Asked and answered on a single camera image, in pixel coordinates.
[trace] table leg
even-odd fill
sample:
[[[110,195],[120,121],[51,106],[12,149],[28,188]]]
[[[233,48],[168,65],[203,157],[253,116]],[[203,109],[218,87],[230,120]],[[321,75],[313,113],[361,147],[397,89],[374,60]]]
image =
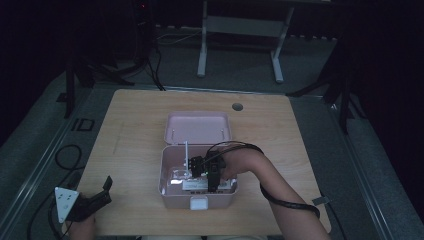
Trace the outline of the table leg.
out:
[[[286,38],[287,30],[289,29],[291,17],[293,16],[293,11],[294,11],[293,7],[289,8],[283,28],[281,29],[281,34],[278,39],[277,48],[271,51],[271,61],[272,61],[272,66],[274,68],[275,81],[277,83],[282,83],[284,81],[283,73],[281,71],[279,56],[280,56],[281,49],[283,47],[284,40]]]
[[[203,1],[203,21],[202,21],[202,47],[200,49],[199,65],[197,68],[197,76],[204,77],[206,72],[206,57],[208,48],[206,45],[207,20],[208,20],[208,3]]]
[[[75,108],[75,71],[74,57],[71,56],[66,63],[66,113],[65,118],[69,118]]]

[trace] hand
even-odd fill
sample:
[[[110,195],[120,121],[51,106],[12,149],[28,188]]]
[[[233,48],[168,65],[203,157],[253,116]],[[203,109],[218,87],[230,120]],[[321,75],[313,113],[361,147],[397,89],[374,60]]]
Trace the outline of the hand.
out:
[[[96,230],[94,214],[81,222],[66,222],[71,240],[93,240]]]
[[[221,151],[230,149],[234,146],[237,145],[224,147]],[[249,171],[255,173],[261,162],[269,161],[268,158],[265,157],[265,155],[261,152],[249,148],[232,150],[224,153],[222,157],[226,164],[226,167],[221,173],[221,178],[223,180],[227,180],[229,178],[235,177],[237,174]]]

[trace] black cord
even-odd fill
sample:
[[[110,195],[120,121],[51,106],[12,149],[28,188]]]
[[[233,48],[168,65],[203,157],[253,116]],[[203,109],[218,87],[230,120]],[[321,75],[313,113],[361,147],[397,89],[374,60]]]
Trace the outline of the black cord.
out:
[[[253,145],[253,144],[250,144],[250,143],[244,143],[244,142],[239,142],[239,141],[226,141],[226,142],[220,142],[220,143],[217,143],[217,144],[214,144],[213,146],[211,146],[209,149],[208,149],[208,151],[207,151],[207,153],[209,153],[214,147],[216,147],[216,146],[218,146],[218,145],[221,145],[221,144],[228,144],[228,143],[237,143],[237,144],[239,144],[239,145],[236,145],[236,146],[234,146],[234,147],[231,147],[231,148],[228,148],[228,149],[225,149],[225,150],[223,150],[223,151],[220,151],[219,153],[217,153],[217,154],[215,154],[214,156],[212,156],[212,157],[209,157],[208,159],[205,159],[205,161],[203,162],[203,164],[205,164],[206,162],[208,162],[208,161],[211,161],[212,159],[215,159],[215,158],[217,158],[217,157],[219,157],[219,156],[221,156],[222,154],[224,154],[224,153],[227,153],[227,152],[230,152],[230,151],[233,151],[233,150],[237,150],[237,149],[242,149],[242,148],[249,148],[249,149],[254,149],[254,150],[256,150],[256,151],[259,151],[259,152],[261,152],[262,154],[264,153],[258,146],[256,146],[256,145]],[[278,200],[278,199],[275,199],[274,197],[272,197],[271,196],[271,194],[269,194],[264,188],[263,188],[263,186],[262,186],[262,184],[260,184],[259,185],[260,186],[260,188],[261,188],[261,192],[262,192],[262,194],[264,195],[264,197],[268,200],[268,201],[270,201],[270,202],[272,202],[272,203],[274,203],[274,204],[276,204],[276,205],[280,205],[280,206],[283,206],[283,207],[286,207],[286,208],[291,208],[291,209],[299,209],[299,210],[308,210],[308,211],[311,211],[311,212],[313,212],[313,213],[315,213],[315,215],[319,218],[320,217],[320,212],[319,212],[319,210],[318,210],[318,208],[317,207],[315,207],[315,206],[313,206],[313,205],[309,205],[309,204],[303,204],[303,203],[292,203],[292,202],[287,202],[287,201],[283,201],[283,200]]]
[[[321,193],[321,196],[325,197],[324,193],[322,193],[322,191],[321,191],[321,190],[320,190],[319,192]],[[331,205],[331,203],[330,203],[330,202],[326,203],[325,205],[326,205],[326,206],[328,206],[328,208],[330,209],[331,213],[333,213],[333,216],[334,216],[334,218],[336,219],[336,222],[337,222],[337,224],[338,224],[338,226],[339,226],[339,229],[340,229],[340,232],[341,232],[341,234],[342,234],[342,236],[343,236],[343,239],[347,239],[347,237],[346,237],[346,233],[345,233],[345,231],[344,231],[344,229],[343,229],[343,227],[342,227],[342,223],[340,222],[340,219],[339,219],[339,217],[337,216],[336,211],[334,211],[333,206]]]
[[[159,48],[157,46],[156,46],[156,54],[159,55],[159,60],[158,60],[158,64],[156,65],[156,71],[155,71],[156,82],[159,84],[161,91],[166,91],[166,89],[163,87],[162,83],[159,80],[159,66],[160,66],[160,63],[162,62],[162,54],[159,51]]]
[[[221,144],[229,144],[229,143],[237,143],[239,145],[236,145],[234,147],[225,149],[223,151],[220,151],[219,153],[213,155],[212,157],[209,157],[207,159],[205,159],[205,161],[203,161],[202,164],[206,164],[207,162],[223,155],[224,153],[230,152],[230,151],[234,151],[237,149],[242,149],[242,148],[250,148],[250,149],[254,149],[256,151],[259,151],[261,153],[264,153],[259,147],[257,147],[256,145],[250,144],[250,143],[245,143],[245,142],[240,142],[240,141],[225,141],[225,142],[220,142],[220,143],[216,143],[214,145],[212,145],[207,151],[206,151],[206,155],[208,155],[208,153],[216,146],[221,145]]]
[[[49,210],[47,212],[47,220],[49,222],[49,226],[50,226],[50,229],[53,232],[54,237],[56,239],[62,239],[62,237],[59,234],[59,231],[56,230],[56,227],[54,226],[54,223],[53,223],[52,213],[53,213],[53,208],[55,206],[56,206],[56,201],[55,201],[55,199],[53,199],[50,203]]]
[[[262,186],[262,184],[259,184],[259,187],[261,188],[261,192],[264,195],[264,197],[268,201],[270,201],[270,202],[272,202],[276,205],[280,205],[280,206],[283,206],[283,207],[286,207],[286,208],[291,208],[291,209],[308,210],[308,211],[315,213],[317,218],[320,217],[320,212],[319,212],[318,208],[313,206],[313,205],[303,204],[303,203],[292,203],[292,202],[287,202],[287,201],[275,199],[273,196],[271,196],[271,194],[269,194],[265,190],[265,188]]]
[[[78,150],[78,157],[77,157],[77,159],[76,159],[76,161],[75,161],[75,163],[74,163],[74,165],[71,167],[71,168],[69,168],[69,167],[65,167],[65,166],[63,166],[62,164],[60,164],[60,162],[59,162],[59,154],[64,150],[64,149],[66,149],[66,148],[76,148],[77,150]],[[58,164],[58,166],[60,167],[60,168],[62,168],[62,169],[65,169],[65,170],[68,170],[69,172],[65,175],[65,177],[59,182],[59,184],[57,184],[57,186],[61,186],[65,181],[66,181],[66,179],[75,171],[75,170],[78,170],[78,169],[83,169],[84,167],[78,167],[78,165],[79,165],[79,163],[80,163],[80,161],[81,161],[81,158],[82,158],[82,150],[81,150],[81,148],[78,146],[78,145],[75,145],[75,144],[69,144],[69,145],[65,145],[65,146],[63,146],[63,147],[61,147],[57,152],[56,152],[56,154],[55,154],[55,162],[56,162],[56,164]],[[34,223],[34,220],[35,220],[35,218],[37,217],[37,215],[38,215],[38,213],[40,212],[40,210],[43,208],[43,206],[44,206],[44,204],[47,202],[47,200],[52,196],[54,194],[54,190],[52,190],[51,192],[49,192],[49,194],[43,199],[43,201],[40,203],[40,205],[38,205],[38,207],[37,207],[37,209],[35,210],[35,212],[33,213],[33,215],[32,215],[32,217],[31,217],[31,219],[30,219],[30,221],[29,221],[29,223],[28,223],[28,225],[27,225],[27,229],[26,229],[26,234],[27,234],[27,240],[31,240],[32,239],[32,233],[31,233],[31,229],[32,229],[32,225],[33,225],[33,223]],[[56,235],[56,233],[57,233],[57,230],[55,229],[55,228],[52,228],[52,231],[53,231],[53,233],[54,233],[54,235],[55,235],[55,237],[57,238],[57,235]]]
[[[158,67],[160,65],[160,61],[161,61],[161,55],[159,55],[159,62],[158,62],[158,65],[156,66],[156,71],[153,70],[152,63],[150,62],[150,59],[147,59],[147,65],[149,66],[149,69],[150,69],[150,72],[151,72],[150,77],[152,78],[153,83],[156,85],[156,87],[160,91],[166,91],[166,89],[163,87],[162,83],[160,83],[160,81],[159,81]]]
[[[62,239],[64,236],[66,236],[66,234],[68,234],[69,229],[71,229],[72,224],[74,224],[74,221],[71,222],[71,224],[69,224],[69,226],[66,228],[66,232],[62,235],[62,237],[60,239]]]

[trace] clear plastic box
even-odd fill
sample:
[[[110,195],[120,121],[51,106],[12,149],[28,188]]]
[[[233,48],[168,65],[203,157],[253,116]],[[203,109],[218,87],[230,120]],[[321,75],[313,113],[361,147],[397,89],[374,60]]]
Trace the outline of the clear plastic box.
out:
[[[167,208],[206,210],[226,208],[238,190],[237,179],[222,183],[216,192],[208,192],[207,177],[191,178],[186,168],[188,158],[205,157],[214,144],[231,140],[229,119],[225,112],[179,111],[168,115],[165,129],[159,192]]]

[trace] white lid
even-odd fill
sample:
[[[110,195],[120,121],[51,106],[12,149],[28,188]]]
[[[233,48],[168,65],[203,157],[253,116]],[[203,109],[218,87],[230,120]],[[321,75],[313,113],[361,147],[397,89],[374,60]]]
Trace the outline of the white lid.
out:
[[[168,115],[165,142],[168,144],[213,145],[230,141],[228,115],[214,111],[176,111]]]

